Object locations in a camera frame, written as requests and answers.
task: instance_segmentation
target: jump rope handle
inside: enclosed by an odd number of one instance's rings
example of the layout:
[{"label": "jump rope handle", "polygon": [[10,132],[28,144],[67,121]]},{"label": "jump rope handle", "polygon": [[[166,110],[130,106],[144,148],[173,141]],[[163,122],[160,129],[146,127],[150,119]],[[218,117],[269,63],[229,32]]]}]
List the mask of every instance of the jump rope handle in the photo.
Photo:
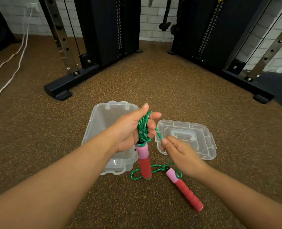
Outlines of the jump rope handle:
[{"label": "jump rope handle", "polygon": [[149,158],[149,152],[148,152],[148,145],[147,143],[145,146],[139,147],[135,145],[136,150],[139,155],[139,165],[141,169],[141,174],[144,179],[151,179],[152,177],[152,169],[150,167],[150,158]]},{"label": "jump rope handle", "polygon": [[170,178],[170,180],[177,186],[177,188],[183,193],[183,195],[187,198],[190,204],[194,207],[197,212],[200,212],[204,205],[201,201],[193,194],[193,192],[186,186],[186,184],[176,177],[175,171],[170,168],[166,175]]}]

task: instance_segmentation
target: person's right hand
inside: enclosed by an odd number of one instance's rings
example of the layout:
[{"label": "person's right hand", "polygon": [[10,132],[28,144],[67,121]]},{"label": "person's right hand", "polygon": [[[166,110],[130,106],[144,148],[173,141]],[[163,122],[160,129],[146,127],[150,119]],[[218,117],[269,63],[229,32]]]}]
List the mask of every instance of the person's right hand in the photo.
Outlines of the person's right hand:
[{"label": "person's right hand", "polygon": [[173,136],[161,140],[161,150],[166,150],[181,172],[195,179],[198,179],[208,166],[188,143]]}]

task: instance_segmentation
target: red foam grip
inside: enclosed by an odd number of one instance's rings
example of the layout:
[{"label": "red foam grip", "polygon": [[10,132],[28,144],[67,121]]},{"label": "red foam grip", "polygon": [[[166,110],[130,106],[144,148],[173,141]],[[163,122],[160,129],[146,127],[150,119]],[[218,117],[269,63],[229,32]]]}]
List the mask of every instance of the red foam grip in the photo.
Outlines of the red foam grip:
[{"label": "red foam grip", "polygon": [[152,176],[152,169],[150,167],[150,158],[139,159],[139,165],[141,168],[141,174],[143,178],[150,179]]},{"label": "red foam grip", "polygon": [[183,193],[183,195],[188,199],[190,204],[194,207],[194,209],[197,212],[200,212],[204,205],[201,203],[201,201],[193,194],[193,192],[186,186],[186,184],[179,179],[175,185],[180,189],[180,191]]}]

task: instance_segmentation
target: electrical outlet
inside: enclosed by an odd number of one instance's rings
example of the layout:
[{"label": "electrical outlet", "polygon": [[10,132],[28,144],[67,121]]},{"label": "electrical outlet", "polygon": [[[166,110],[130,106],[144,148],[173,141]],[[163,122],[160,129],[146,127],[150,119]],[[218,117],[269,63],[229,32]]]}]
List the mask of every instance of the electrical outlet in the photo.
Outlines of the electrical outlet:
[{"label": "electrical outlet", "polygon": [[35,0],[32,0],[30,3],[28,3],[26,5],[26,9],[28,12],[31,12],[33,10],[33,12],[40,13],[38,3],[36,3]]}]

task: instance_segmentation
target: green rope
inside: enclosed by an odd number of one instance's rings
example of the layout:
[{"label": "green rope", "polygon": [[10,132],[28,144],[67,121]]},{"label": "green rope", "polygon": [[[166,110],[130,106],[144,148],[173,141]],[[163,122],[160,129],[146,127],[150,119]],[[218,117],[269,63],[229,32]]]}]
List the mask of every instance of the green rope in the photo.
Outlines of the green rope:
[{"label": "green rope", "polygon": [[[139,146],[139,147],[145,146],[146,142],[150,142],[152,140],[152,138],[148,137],[148,131],[147,131],[147,122],[148,122],[148,119],[149,119],[151,113],[152,113],[152,111],[148,111],[146,113],[146,115],[143,116],[138,122],[139,141],[137,142],[136,145]],[[156,131],[157,131],[157,135],[160,138],[162,138],[161,135],[159,134],[157,128],[156,128]]]},{"label": "green rope", "polygon": [[[174,165],[174,163],[169,163],[169,164],[166,164],[166,165],[151,165],[151,167],[160,167],[159,169],[156,169],[156,170],[152,171],[152,173],[156,173],[156,172],[159,172],[159,171],[166,172],[166,171],[169,169],[169,166],[170,166],[170,165]],[[140,171],[140,170],[141,170],[141,169],[135,169],[134,171],[131,172],[130,177],[131,177],[132,180],[136,181],[136,180],[139,180],[139,179],[143,178],[143,176],[140,176],[140,177],[137,177],[137,178],[134,178],[134,177],[133,177],[134,173],[135,173],[135,172],[138,172],[138,171]],[[178,179],[182,179],[182,173],[180,172],[180,176],[178,176],[178,174],[177,174],[177,168],[175,169],[175,173],[176,173],[176,177],[177,177]]]}]

